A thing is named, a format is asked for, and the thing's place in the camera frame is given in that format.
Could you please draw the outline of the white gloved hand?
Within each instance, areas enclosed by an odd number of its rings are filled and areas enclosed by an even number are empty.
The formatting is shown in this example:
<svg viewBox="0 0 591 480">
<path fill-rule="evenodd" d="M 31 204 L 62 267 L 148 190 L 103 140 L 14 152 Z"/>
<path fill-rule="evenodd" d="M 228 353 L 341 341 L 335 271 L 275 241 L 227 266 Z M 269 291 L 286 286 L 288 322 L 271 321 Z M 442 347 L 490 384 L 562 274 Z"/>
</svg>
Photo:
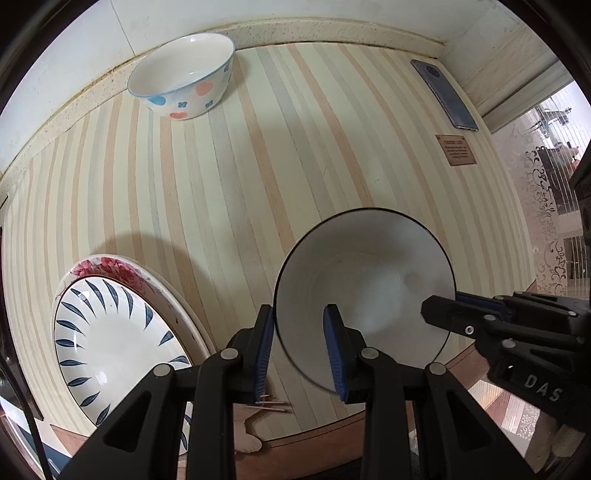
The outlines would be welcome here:
<svg viewBox="0 0 591 480">
<path fill-rule="evenodd" d="M 542 467 L 544 473 L 556 469 L 561 461 L 571 460 L 583 443 L 586 433 L 550 418 L 551 428 L 547 440 L 548 454 Z"/>
</svg>

